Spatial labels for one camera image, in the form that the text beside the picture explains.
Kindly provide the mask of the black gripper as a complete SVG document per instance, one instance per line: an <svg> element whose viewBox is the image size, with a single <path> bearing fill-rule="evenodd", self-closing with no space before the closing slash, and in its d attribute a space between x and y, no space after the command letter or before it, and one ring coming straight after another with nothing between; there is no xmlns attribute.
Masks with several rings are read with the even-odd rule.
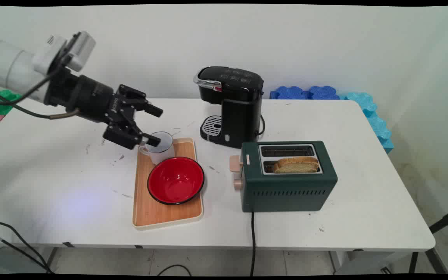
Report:
<svg viewBox="0 0 448 280"><path fill-rule="evenodd" d="M151 104L146 94L133 87L119 85L117 91L85 75L76 76L60 69L49 81L46 91L48 106L63 106L66 112L95 123L105 123L103 138L127 149L137 145L157 147L161 138L144 133L132 117L132 109L161 117L163 110Z"/></svg>

